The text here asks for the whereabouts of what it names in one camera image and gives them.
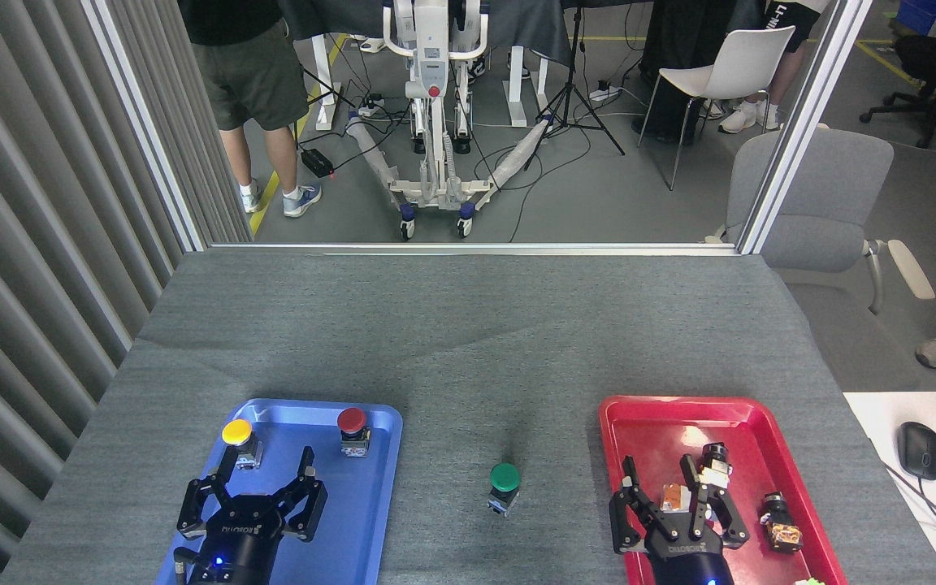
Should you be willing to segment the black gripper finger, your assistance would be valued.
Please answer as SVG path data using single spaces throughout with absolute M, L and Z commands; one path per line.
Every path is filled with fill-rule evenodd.
M 624 475 L 620 488 L 609 502 L 613 551 L 616 554 L 643 551 L 655 540 L 661 540 L 663 544 L 666 544 L 669 541 L 669 521 L 665 518 L 661 508 L 640 487 L 634 457 L 624 457 L 622 470 Z M 644 545 L 642 545 L 643 538 L 640 537 L 639 531 L 628 521 L 628 511 L 634 512 L 638 522 L 646 530 Z
M 313 463 L 313 449 L 304 447 L 297 477 L 270 497 L 271 508 L 281 521 L 281 533 L 294 535 L 304 542 L 311 542 L 315 537 L 327 502 L 326 485 L 316 478 Z
M 707 528 L 709 511 L 720 523 L 721 541 L 728 548 L 742 548 L 750 538 L 738 507 L 728 492 L 733 467 L 725 454 L 703 454 L 700 462 L 690 454 L 681 456 L 679 466 L 691 493 L 690 525 L 686 529 L 692 541 L 701 540 Z
M 195 540 L 197 537 L 205 535 L 206 523 L 202 518 L 202 514 L 208 496 L 215 496 L 222 510 L 232 507 L 232 498 L 227 490 L 227 482 L 232 477 L 237 457 L 238 449 L 233 445 L 227 445 L 218 469 L 214 473 L 188 482 L 177 519 L 177 531 L 186 540 Z

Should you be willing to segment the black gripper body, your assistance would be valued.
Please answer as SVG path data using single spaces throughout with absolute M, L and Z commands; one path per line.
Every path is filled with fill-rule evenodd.
M 206 522 L 193 584 L 267 584 L 283 526 L 271 497 L 233 497 Z
M 691 519 L 669 516 L 669 529 L 678 538 L 669 540 L 657 523 L 646 528 L 645 548 L 655 584 L 733 584 L 723 554 L 723 540 L 708 522 L 702 523 L 698 539 L 692 538 Z

